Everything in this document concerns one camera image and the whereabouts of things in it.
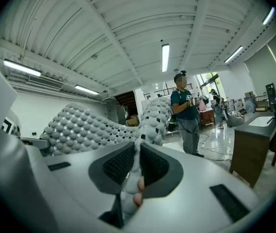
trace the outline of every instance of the pink object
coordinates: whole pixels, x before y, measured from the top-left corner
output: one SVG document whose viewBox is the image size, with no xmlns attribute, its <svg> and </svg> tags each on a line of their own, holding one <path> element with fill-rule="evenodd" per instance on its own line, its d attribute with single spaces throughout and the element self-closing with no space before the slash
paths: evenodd
<svg viewBox="0 0 276 233">
<path fill-rule="evenodd" d="M 207 108 L 206 108 L 206 105 L 204 103 L 204 101 L 201 99 L 200 102 L 199 102 L 199 110 L 200 111 L 205 111 Z"/>
</svg>

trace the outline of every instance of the fluorescent light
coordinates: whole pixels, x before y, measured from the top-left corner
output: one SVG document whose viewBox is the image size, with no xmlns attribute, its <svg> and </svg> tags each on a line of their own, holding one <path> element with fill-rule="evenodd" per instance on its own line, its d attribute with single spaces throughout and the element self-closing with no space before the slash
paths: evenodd
<svg viewBox="0 0 276 233">
<path fill-rule="evenodd" d="M 269 14 L 267 15 L 267 17 L 264 19 L 263 21 L 263 25 L 266 25 L 269 21 L 269 19 L 272 17 L 273 13 L 275 12 L 275 8 L 272 7 Z"/>
<path fill-rule="evenodd" d="M 75 86 L 75 88 L 76 88 L 76 89 L 79 89 L 79 90 L 81 90 L 81 91 L 85 91 L 85 92 L 91 93 L 91 94 L 95 94 L 95 95 L 98 95 L 98 94 L 99 94 L 97 91 L 89 90 L 89 89 L 87 89 L 87 88 L 85 88 L 85 87 L 83 87 L 83 86 L 80 86 L 80 85 L 78 85 L 78 84 Z"/>
<path fill-rule="evenodd" d="M 30 67 L 27 67 L 27 66 L 24 66 L 22 64 L 16 63 L 14 61 L 10 61 L 10 60 L 5 59 L 3 61 L 3 63 L 7 67 L 11 67 L 11 68 L 17 69 L 19 71 L 23 71 L 23 72 L 28 72 L 28 73 L 30 73 L 32 75 L 35 75 L 35 76 L 38 76 L 38 77 L 41 76 L 41 72 L 40 71 L 35 70 L 33 68 L 30 68 Z"/>
<path fill-rule="evenodd" d="M 162 72 L 166 72 L 168 68 L 169 49 L 169 44 L 162 45 Z"/>
<path fill-rule="evenodd" d="M 238 47 L 238 49 L 237 49 L 236 51 L 234 51 L 234 53 L 233 53 L 231 56 L 229 56 L 229 58 L 228 58 L 227 60 L 225 60 L 224 63 L 227 63 L 227 62 L 230 61 L 232 58 L 234 58 L 234 56 L 235 56 L 237 53 L 239 53 L 239 52 L 241 51 L 241 49 L 243 49 L 243 46 Z"/>
<path fill-rule="evenodd" d="M 272 49 L 269 47 L 269 45 L 268 45 L 268 44 L 266 44 L 266 46 L 268 47 L 269 52 L 272 54 L 272 56 L 273 56 L 273 58 L 274 58 L 274 60 L 275 60 L 275 63 L 276 63 L 276 57 L 275 57 L 275 55 L 274 55 L 274 53 L 273 53 Z"/>
</svg>

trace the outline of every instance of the gray bubble-textured surface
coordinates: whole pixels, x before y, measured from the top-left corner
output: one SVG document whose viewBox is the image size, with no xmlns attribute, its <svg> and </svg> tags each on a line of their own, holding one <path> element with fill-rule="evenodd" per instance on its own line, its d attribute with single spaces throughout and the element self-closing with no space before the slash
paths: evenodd
<svg viewBox="0 0 276 233">
<path fill-rule="evenodd" d="M 154 99 L 144 111 L 139 127 L 123 126 L 80 105 L 68 104 L 44 129 L 40 138 L 51 143 L 54 155 L 78 153 L 122 142 L 145 138 L 146 142 L 162 145 L 166 134 L 170 101 Z"/>
</svg>

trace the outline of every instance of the human hand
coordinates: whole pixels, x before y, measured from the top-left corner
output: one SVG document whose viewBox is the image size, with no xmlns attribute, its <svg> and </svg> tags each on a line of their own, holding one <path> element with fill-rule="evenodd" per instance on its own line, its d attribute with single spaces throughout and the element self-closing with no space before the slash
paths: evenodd
<svg viewBox="0 0 276 233">
<path fill-rule="evenodd" d="M 143 192 L 144 190 L 144 177 L 142 176 L 139 180 L 138 180 L 138 188 L 141 192 Z M 137 205 L 137 206 L 141 206 L 142 204 L 142 193 L 136 193 L 135 195 L 133 195 L 133 202 Z"/>
</svg>

